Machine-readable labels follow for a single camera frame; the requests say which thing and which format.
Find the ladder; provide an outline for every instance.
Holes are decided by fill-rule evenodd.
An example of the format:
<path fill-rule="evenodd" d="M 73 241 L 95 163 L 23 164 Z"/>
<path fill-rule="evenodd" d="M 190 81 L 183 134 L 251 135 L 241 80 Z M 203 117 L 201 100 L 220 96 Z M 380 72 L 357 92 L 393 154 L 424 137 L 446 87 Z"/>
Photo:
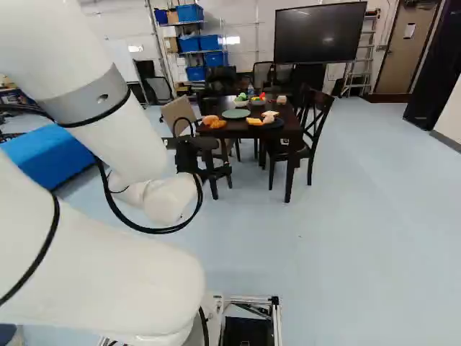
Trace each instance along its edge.
<path fill-rule="evenodd" d="M 363 30 L 362 27 L 362 36 L 368 35 L 368 40 L 367 44 L 359 43 L 359 47 L 357 49 L 357 53 L 363 52 L 363 50 L 365 50 L 365 56 L 364 58 L 356 57 L 353 61 L 346 64 L 346 67 L 344 68 L 341 96 L 350 97 L 351 90 L 355 88 L 360 88 L 360 96 L 362 96 L 367 94 L 371 88 L 373 51 L 375 50 L 374 40 L 376 33 L 376 23 L 379 18 L 380 9 L 365 12 L 364 26 L 365 23 L 371 22 L 371 29 Z M 362 72 L 357 72 L 354 70 L 357 63 L 364 63 L 364 69 Z M 354 79 L 359 77 L 362 77 L 360 83 L 354 83 Z"/>

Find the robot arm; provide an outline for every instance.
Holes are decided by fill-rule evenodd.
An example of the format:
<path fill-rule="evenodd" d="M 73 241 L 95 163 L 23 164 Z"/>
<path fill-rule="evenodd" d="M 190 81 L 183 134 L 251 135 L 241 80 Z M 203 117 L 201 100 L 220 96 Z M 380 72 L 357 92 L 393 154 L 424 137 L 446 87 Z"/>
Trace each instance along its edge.
<path fill-rule="evenodd" d="M 76 0 L 2 0 L 0 71 L 110 165 L 111 190 L 165 223 L 195 197 L 187 173 L 159 181 L 166 149 Z M 200 307 L 197 260 L 91 220 L 0 152 L 0 321 L 88 329 L 130 345 L 179 346 Z"/>
<path fill-rule="evenodd" d="M 185 174 L 156 181 L 166 167 L 164 143 L 76 0 L 6 0 L 1 13 L 2 73 L 111 167 L 111 184 L 141 183 L 125 202 L 142 206 L 154 221 L 175 223 L 195 197 L 195 182 Z M 184 193 L 176 193 L 176 184 Z"/>

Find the black tv screen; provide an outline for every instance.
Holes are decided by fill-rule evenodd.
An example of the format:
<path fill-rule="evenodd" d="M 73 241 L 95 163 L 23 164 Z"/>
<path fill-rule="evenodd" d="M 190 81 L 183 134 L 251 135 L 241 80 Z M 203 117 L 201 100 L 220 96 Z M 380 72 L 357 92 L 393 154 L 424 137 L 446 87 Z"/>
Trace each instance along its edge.
<path fill-rule="evenodd" d="M 275 63 L 338 63 L 357 54 L 367 2 L 278 9 Z"/>

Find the television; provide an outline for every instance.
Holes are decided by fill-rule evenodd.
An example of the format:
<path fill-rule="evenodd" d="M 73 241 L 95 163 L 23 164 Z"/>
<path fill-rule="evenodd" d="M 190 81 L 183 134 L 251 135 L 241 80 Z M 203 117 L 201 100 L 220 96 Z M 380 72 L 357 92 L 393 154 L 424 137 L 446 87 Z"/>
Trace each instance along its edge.
<path fill-rule="evenodd" d="M 275 63 L 341 63 L 357 54 L 367 2 L 278 9 Z"/>

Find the blue cushion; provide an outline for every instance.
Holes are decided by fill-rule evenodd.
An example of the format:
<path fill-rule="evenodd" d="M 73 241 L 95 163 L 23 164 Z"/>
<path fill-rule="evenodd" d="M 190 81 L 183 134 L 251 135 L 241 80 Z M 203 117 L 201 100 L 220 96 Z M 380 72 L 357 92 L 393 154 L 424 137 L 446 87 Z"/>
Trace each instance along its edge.
<path fill-rule="evenodd" d="M 53 189 L 94 163 L 91 152 L 58 125 L 47 125 L 0 145 L 30 178 Z"/>

